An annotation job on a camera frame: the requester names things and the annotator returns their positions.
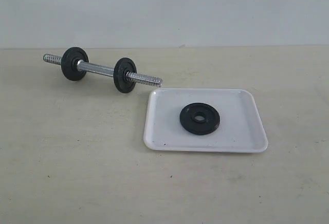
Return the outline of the chrome threaded dumbbell bar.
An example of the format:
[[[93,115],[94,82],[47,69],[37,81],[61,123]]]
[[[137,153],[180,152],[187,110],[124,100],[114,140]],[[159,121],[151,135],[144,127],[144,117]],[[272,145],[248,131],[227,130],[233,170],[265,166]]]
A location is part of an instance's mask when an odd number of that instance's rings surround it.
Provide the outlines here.
[[[47,63],[51,64],[56,64],[60,65],[61,64],[61,56],[58,55],[53,55],[53,54],[44,54],[43,60]],[[80,60],[77,63],[77,69],[78,71],[86,71],[86,72],[91,72],[107,77],[113,77],[114,74],[114,68],[107,67],[107,66],[102,66],[98,64],[93,64],[93,63],[87,63],[84,62],[83,60]],[[144,85],[150,85],[150,86],[156,86],[156,87],[161,87],[163,80],[159,77],[153,77],[153,76],[147,76],[144,74],[140,73],[132,73],[129,72],[127,74],[128,80],[131,80],[132,82],[139,83],[139,84],[144,84]]]

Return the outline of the black weight plate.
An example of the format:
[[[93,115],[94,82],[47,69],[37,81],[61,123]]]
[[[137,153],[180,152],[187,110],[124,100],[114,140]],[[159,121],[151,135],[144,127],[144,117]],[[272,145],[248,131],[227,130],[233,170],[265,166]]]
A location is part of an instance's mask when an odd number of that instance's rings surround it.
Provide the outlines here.
[[[179,115],[181,126],[195,135],[207,135],[218,129],[220,115],[206,103],[191,103],[185,106]]]

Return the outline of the black weight plate tray end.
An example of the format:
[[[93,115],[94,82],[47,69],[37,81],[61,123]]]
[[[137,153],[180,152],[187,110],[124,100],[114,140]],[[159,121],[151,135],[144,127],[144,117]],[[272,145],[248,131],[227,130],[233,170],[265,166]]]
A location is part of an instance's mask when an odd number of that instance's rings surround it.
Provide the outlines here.
[[[130,58],[121,58],[115,65],[113,79],[117,90],[124,94],[131,92],[136,85],[135,82],[128,80],[129,72],[137,72],[135,63]]]

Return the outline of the white rectangular plastic tray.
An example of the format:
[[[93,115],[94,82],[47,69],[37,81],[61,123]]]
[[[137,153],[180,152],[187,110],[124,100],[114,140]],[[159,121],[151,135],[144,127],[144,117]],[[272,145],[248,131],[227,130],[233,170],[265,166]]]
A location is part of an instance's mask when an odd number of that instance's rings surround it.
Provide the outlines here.
[[[254,97],[243,89],[154,90],[143,141],[157,151],[261,153],[268,147]]]

